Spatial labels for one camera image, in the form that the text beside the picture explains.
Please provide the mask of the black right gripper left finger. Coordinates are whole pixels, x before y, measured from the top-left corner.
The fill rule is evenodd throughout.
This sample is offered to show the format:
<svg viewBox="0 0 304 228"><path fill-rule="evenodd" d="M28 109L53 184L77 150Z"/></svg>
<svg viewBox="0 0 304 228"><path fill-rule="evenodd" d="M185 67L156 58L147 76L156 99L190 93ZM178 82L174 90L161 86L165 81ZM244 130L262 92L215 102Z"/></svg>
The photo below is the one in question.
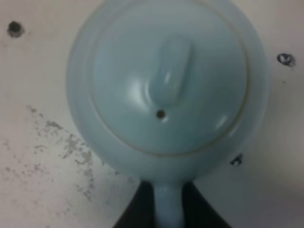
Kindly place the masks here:
<svg viewBox="0 0 304 228"><path fill-rule="evenodd" d="M142 181L114 228L154 228L154 195L149 182Z"/></svg>

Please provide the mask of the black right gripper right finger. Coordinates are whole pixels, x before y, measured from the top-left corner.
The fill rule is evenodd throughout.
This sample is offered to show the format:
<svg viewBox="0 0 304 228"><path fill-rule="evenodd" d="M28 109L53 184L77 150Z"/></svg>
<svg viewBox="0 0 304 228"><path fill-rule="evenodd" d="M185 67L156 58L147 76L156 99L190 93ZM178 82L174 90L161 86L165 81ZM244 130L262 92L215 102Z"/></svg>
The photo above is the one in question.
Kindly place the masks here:
<svg viewBox="0 0 304 228"><path fill-rule="evenodd" d="M193 182L187 182L183 186L182 206L186 228L231 228Z"/></svg>

